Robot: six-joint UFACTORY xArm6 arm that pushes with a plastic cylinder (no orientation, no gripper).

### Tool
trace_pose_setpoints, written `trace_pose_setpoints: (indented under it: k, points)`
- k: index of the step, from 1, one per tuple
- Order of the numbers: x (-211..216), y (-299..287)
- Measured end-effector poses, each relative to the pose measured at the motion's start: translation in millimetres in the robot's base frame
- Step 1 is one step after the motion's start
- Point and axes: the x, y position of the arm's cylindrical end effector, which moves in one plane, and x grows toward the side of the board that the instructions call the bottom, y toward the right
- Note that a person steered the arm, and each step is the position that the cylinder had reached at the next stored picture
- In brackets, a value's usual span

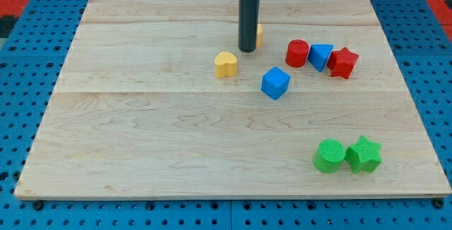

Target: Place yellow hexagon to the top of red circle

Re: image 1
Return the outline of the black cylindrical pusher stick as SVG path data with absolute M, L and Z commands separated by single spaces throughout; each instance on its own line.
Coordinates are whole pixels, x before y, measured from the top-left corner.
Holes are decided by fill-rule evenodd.
M 239 0 L 239 40 L 242 52 L 256 49 L 260 0 Z

